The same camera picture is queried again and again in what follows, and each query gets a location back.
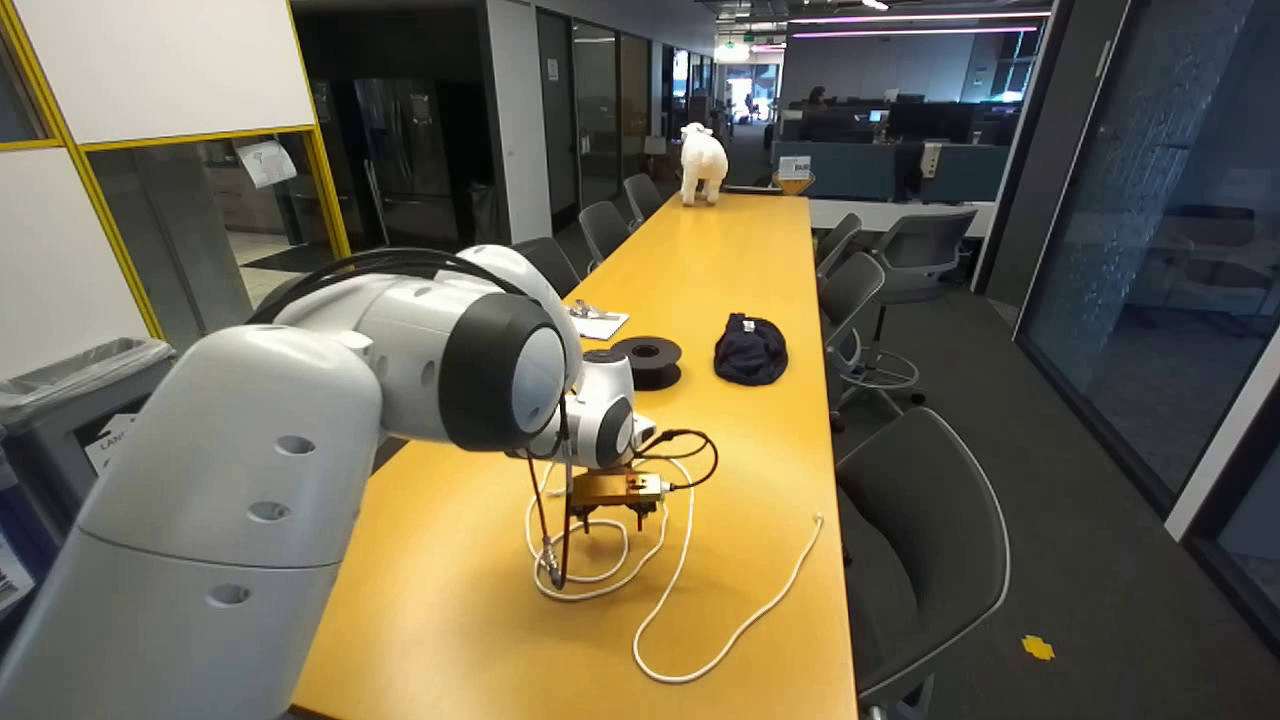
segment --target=desk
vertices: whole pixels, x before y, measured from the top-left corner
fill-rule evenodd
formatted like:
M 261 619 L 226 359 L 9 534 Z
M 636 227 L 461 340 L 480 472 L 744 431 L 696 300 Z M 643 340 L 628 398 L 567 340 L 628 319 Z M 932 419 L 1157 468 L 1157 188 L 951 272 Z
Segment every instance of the desk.
M 670 205 L 576 294 L 631 311 L 622 335 L 662 333 L 685 348 L 685 380 L 636 403 L 713 431 L 726 454 L 699 486 L 689 573 L 648 632 L 648 658 L 705 664 L 783 582 L 820 511 L 828 524 L 791 594 L 699 684 L 653 684 L 631 664 L 631 632 L 674 576 L 689 497 L 670 498 L 670 548 L 631 589 L 554 603 L 533 589 L 524 464 L 407 444 L 366 491 L 297 702 L 344 720 L 855 716 L 809 205 Z M 733 306 L 783 328 L 780 385 L 718 380 Z
M 865 232 L 889 232 L 901 216 L 939 216 L 955 208 L 976 208 L 968 235 L 986 238 L 992 235 L 995 205 L 992 200 L 968 200 L 968 205 L 878 205 L 878 200 L 809 200 L 811 227 L 835 227 L 847 213 L 855 213 Z

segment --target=ceiling light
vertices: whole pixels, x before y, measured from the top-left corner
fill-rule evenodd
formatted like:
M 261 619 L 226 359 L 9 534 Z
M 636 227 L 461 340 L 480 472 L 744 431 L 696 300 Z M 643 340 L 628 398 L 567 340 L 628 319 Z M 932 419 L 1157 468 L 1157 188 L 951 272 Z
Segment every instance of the ceiling light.
M 915 11 L 915 16 L 791 16 L 791 22 L 982 22 L 982 21 L 1046 21 L 1050 11 Z
M 1015 37 L 1038 33 L 1038 22 L 976 22 L 976 27 L 834 27 L 834 33 L 791 33 L 791 38 L 855 38 L 855 37 Z

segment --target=white cable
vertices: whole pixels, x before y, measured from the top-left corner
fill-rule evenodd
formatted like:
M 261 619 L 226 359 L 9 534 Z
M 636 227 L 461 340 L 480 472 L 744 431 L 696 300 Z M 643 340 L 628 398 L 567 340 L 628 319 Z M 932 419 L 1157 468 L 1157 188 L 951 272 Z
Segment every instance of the white cable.
M 670 594 L 675 592 L 675 582 L 681 582 L 681 576 L 685 576 L 689 545 L 694 545 L 694 516 L 696 516 L 696 491 L 689 491 L 689 530 L 685 530 L 685 545 L 681 545 L 675 573 L 674 573 L 665 594 L 653 603 L 653 610 L 642 619 L 642 626 L 636 626 L 636 637 L 631 637 L 631 658 L 636 658 L 636 668 L 642 668 L 648 678 L 655 678 L 655 684 L 696 684 L 696 678 L 705 678 L 713 668 L 722 668 L 726 657 L 747 637 L 747 626 L 762 622 L 769 610 L 777 610 L 777 609 L 790 600 L 790 592 L 798 589 L 798 581 L 801 581 L 801 573 L 805 573 L 805 565 L 809 565 L 809 554 L 811 554 L 811 548 L 816 548 L 816 538 L 820 538 L 820 530 L 825 530 L 825 516 L 811 516 L 809 545 L 805 545 L 805 550 L 798 554 L 790 581 L 783 581 L 747 619 L 740 619 L 740 622 L 729 632 L 729 640 L 722 642 L 722 650 L 718 650 L 713 658 L 705 658 L 705 664 L 694 668 L 694 673 L 662 673 L 662 668 L 653 668 L 653 664 L 643 658 L 643 632 L 648 632 L 648 622 L 665 610 Z
M 530 507 L 524 507 L 524 545 L 530 545 L 530 554 L 533 554 L 533 589 L 541 589 L 547 600 L 559 600 L 559 603 L 583 603 L 583 600 L 611 594 L 611 592 L 628 589 L 628 582 L 642 576 L 642 568 L 670 545 L 670 516 L 674 516 L 674 511 L 670 511 L 670 505 L 665 505 L 655 545 L 642 554 L 642 565 L 636 565 L 631 573 L 625 573 L 622 581 L 611 581 L 611 576 L 628 565 L 628 554 L 631 554 L 631 530 L 628 530 L 622 519 L 602 519 L 598 529 L 617 529 L 622 538 L 625 538 L 617 565 L 606 568 L 606 573 L 594 573 L 594 576 L 567 576 L 563 582 L 602 582 L 602 581 L 611 581 L 611 582 L 590 589 L 590 592 L 563 592 L 563 589 L 547 582 L 544 573 L 557 568 L 554 548 L 567 545 L 567 534 L 574 534 L 574 530 L 583 530 L 583 524 L 574 524 L 567 534 L 554 534 L 547 548 L 535 548 L 533 534 L 530 534 Z
M 628 589 L 628 582 L 642 576 L 642 568 L 670 545 L 670 519 L 674 519 L 674 511 L 670 511 L 670 505 L 665 505 L 665 519 L 662 519 L 655 545 L 642 554 L 642 565 L 636 565 L 628 576 L 611 581 L 611 576 L 628 565 L 628 554 L 631 554 L 631 530 L 628 530 L 622 519 L 606 519 L 606 529 L 617 529 L 617 530 L 625 534 L 625 548 L 622 548 L 617 565 L 606 568 L 606 573 L 598 573 L 598 576 L 567 576 L 563 582 L 594 582 L 594 581 L 611 581 L 611 582 L 594 589 L 594 592 L 563 592 L 563 589 L 554 589 L 554 582 L 544 581 L 544 568 L 554 568 L 554 548 L 567 545 L 567 534 L 574 534 L 574 530 L 583 530 L 583 524 L 567 529 L 567 530 L 557 534 L 544 550 L 535 550 L 535 545 L 533 545 L 533 534 L 530 534 L 530 507 L 524 507 L 524 545 L 530 545 L 530 554 L 533 554 L 533 582 L 535 582 L 547 600 L 559 600 L 559 603 L 583 603 L 583 600 L 598 600 L 598 594 L 608 594 L 608 592 Z M 710 664 L 699 664 L 699 668 L 694 668 L 694 673 L 662 673 L 662 668 L 653 668 L 653 664 L 643 658 L 643 632 L 648 632 L 648 622 L 670 609 L 670 600 L 674 600 L 674 592 L 675 592 L 675 582 L 681 582 L 681 576 L 685 576 L 689 548 L 694 548 L 694 519 L 696 519 L 696 486 L 689 491 L 689 516 L 685 516 L 685 538 L 681 538 L 675 573 L 674 573 L 670 589 L 662 592 L 662 600 L 648 609 L 648 616 L 643 616 L 643 619 L 636 622 L 636 632 L 631 632 L 631 658 L 636 658 L 636 668 L 642 668 L 648 678 L 655 678 L 655 684 L 696 684 L 696 678 L 705 678 L 710 673 L 718 673 L 718 668 L 726 664 L 726 657 L 729 657 L 769 610 L 777 610 L 777 609 L 791 594 L 791 589 L 801 582 L 801 573 L 805 573 L 805 565 L 809 565 L 809 554 L 811 554 L 811 548 L 816 548 L 816 538 L 820 538 L 820 530 L 825 530 L 825 516 L 811 516 L 811 530 L 809 530 L 809 538 L 805 538 L 805 548 L 801 548 L 790 581 L 783 581 L 747 619 L 740 619 L 740 622 L 729 632 L 729 640 L 722 642 L 722 650 L 718 650 Z

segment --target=floor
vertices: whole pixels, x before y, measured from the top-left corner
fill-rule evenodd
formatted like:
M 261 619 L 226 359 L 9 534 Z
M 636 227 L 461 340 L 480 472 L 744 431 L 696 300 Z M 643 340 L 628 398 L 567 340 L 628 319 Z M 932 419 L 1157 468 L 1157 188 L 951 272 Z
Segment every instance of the floor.
M 920 364 L 927 403 L 992 472 L 1015 548 L 1005 610 L 939 668 L 935 720 L 1280 716 L 1280 658 L 986 300 L 898 302 L 886 348 Z M 1022 650 L 1030 632 L 1058 642 L 1054 664 Z

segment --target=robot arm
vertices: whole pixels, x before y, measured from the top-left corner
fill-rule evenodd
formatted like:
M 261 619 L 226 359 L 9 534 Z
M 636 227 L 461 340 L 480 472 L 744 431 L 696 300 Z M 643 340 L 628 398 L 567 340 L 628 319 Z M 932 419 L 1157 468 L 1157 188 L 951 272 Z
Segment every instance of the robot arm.
M 625 464 L 628 389 L 583 369 L 557 292 L 510 247 L 465 255 L 524 294 L 352 275 L 194 344 L 81 507 L 0 716 L 282 716 L 388 431 Z

